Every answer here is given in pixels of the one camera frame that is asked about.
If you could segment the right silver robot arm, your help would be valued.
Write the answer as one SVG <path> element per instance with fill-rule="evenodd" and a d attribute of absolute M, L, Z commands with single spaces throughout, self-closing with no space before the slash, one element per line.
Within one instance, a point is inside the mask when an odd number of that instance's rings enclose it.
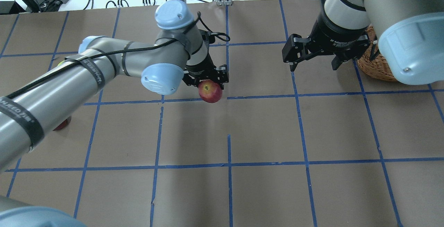
<path fill-rule="evenodd" d="M 379 53 L 397 81 L 425 85 L 443 80 L 443 0 L 319 0 L 320 13 L 306 38 L 292 34 L 282 49 L 293 72 L 319 55 L 334 55 L 332 69 L 359 59 L 373 26 Z"/>

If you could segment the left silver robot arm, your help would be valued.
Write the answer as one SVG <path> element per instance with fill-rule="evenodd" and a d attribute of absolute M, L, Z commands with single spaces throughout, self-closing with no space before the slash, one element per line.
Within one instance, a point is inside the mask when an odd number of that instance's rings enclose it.
<path fill-rule="evenodd" d="M 160 28 L 154 44 L 88 36 L 60 66 L 1 97 L 1 172 L 118 75 L 138 78 L 163 96 L 176 93 L 181 83 L 199 87 L 205 80 L 224 89 L 228 67 L 214 65 L 209 46 L 216 38 L 228 42 L 230 36 L 199 29 L 201 13 L 193 14 L 180 0 L 157 7 L 154 18 Z"/>

